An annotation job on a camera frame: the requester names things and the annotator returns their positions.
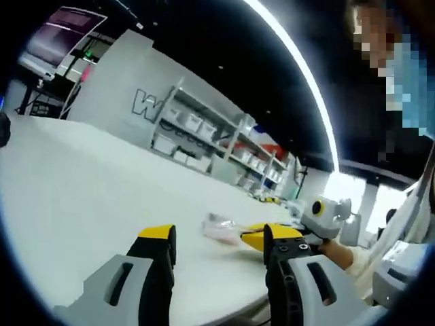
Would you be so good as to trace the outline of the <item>person's right hand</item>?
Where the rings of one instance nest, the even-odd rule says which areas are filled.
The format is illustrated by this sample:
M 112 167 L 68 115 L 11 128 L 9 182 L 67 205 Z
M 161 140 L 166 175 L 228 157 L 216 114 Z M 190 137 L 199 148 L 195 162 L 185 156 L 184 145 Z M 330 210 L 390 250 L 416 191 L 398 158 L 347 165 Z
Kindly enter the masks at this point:
M 335 240 L 325 240 L 318 249 L 342 270 L 346 270 L 353 263 L 352 250 Z

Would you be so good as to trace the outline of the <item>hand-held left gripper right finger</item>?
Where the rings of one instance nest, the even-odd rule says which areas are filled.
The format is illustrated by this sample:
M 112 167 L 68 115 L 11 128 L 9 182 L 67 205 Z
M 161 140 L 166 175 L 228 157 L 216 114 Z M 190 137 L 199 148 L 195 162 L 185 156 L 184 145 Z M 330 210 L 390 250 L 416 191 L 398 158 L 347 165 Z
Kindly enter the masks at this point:
M 353 279 L 302 234 L 279 224 L 264 226 L 264 264 L 271 325 L 372 325 L 377 308 L 356 293 Z

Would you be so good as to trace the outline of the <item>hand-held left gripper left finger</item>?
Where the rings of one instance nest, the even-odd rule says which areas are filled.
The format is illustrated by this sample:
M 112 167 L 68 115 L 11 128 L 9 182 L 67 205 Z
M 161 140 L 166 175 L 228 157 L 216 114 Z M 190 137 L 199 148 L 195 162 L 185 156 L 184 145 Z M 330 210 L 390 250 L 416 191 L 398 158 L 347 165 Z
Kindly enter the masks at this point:
M 114 255 L 84 281 L 81 296 L 53 313 L 63 325 L 168 325 L 175 264 L 175 226 L 146 228 L 127 254 Z

